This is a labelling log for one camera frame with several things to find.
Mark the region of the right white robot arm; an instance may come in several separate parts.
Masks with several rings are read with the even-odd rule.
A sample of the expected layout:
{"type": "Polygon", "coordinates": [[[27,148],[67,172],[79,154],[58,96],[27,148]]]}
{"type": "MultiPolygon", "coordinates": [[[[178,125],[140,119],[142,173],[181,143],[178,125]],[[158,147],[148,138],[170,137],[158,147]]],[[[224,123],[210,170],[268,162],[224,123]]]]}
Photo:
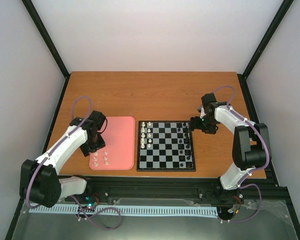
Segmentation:
{"type": "Polygon", "coordinates": [[[253,172],[266,168],[271,160],[268,127],[243,117],[226,101],[217,101],[215,94],[207,93],[201,98],[200,116],[190,119],[190,129],[205,134],[216,134],[218,125],[224,125],[233,134],[233,163],[220,179],[223,190],[242,187],[243,181],[253,172]]]}

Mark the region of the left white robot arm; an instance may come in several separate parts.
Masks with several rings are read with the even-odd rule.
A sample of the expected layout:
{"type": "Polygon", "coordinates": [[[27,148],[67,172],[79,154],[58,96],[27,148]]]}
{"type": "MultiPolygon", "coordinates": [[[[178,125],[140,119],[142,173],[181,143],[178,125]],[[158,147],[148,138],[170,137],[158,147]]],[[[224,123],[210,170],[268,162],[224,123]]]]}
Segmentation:
{"type": "Polygon", "coordinates": [[[30,209],[39,206],[51,208],[59,200],[72,195],[85,202],[93,198],[94,188],[86,177],[59,178],[59,173],[77,149],[87,157],[104,148],[106,143],[102,133],[107,125],[106,116],[99,111],[92,111],[87,118],[76,117],[50,149],[35,160],[23,162],[19,194],[30,209]]]}

